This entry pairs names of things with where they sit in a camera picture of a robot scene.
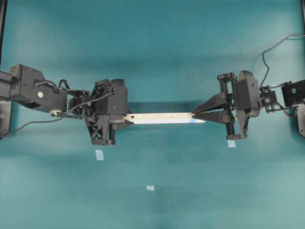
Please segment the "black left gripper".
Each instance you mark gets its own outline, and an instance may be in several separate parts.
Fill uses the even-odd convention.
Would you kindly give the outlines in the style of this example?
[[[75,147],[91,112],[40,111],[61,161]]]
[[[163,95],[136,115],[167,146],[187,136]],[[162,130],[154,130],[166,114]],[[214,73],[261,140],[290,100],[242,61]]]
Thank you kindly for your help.
[[[131,113],[127,95],[123,79],[95,83],[91,98],[96,101],[93,102],[93,111],[85,118],[93,145],[115,145],[115,131],[134,125],[134,122],[124,119]]]

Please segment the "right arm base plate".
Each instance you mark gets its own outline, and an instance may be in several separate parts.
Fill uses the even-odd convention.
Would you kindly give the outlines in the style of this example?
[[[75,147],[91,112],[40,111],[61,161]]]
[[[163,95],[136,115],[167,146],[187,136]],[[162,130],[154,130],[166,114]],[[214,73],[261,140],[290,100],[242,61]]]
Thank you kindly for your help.
[[[305,104],[301,104],[296,109],[298,132],[305,137]]]

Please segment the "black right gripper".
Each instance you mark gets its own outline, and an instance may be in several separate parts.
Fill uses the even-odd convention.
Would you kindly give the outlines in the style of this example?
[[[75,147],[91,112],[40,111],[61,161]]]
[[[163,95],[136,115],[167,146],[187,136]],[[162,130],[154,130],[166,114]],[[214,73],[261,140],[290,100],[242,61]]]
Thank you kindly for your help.
[[[195,108],[194,119],[225,124],[227,140],[246,138],[250,118],[260,114],[258,81],[245,70],[238,77],[234,73],[218,75],[217,80],[221,92]]]

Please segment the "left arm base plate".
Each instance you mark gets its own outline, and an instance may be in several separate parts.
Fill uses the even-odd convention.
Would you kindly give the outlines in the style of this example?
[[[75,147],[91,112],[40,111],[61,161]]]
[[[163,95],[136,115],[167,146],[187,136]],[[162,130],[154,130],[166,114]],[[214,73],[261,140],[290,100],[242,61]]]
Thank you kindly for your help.
[[[0,139],[10,131],[12,102],[0,102]]]

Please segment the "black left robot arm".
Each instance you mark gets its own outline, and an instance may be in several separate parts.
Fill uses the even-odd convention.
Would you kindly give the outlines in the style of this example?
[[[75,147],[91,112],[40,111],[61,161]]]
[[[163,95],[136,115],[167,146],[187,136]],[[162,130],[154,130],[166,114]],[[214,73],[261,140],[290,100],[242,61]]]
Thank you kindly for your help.
[[[128,90],[123,79],[101,80],[92,91],[71,89],[64,79],[58,84],[41,71],[17,64],[0,73],[0,100],[15,101],[32,110],[49,113],[53,122],[83,119],[93,145],[115,145],[115,132],[133,125]]]

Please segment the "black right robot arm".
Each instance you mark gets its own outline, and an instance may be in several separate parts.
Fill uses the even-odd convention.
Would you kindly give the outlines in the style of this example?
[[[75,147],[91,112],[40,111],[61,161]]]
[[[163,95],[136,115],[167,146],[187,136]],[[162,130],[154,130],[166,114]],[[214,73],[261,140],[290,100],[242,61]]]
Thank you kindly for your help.
[[[277,100],[276,86],[259,87],[250,71],[238,76],[226,73],[217,76],[220,92],[193,110],[193,118],[224,124],[227,140],[247,138],[250,118],[258,117],[261,109],[267,113],[283,111],[289,117],[297,117],[298,132],[305,134],[305,82],[279,84],[284,105]]]

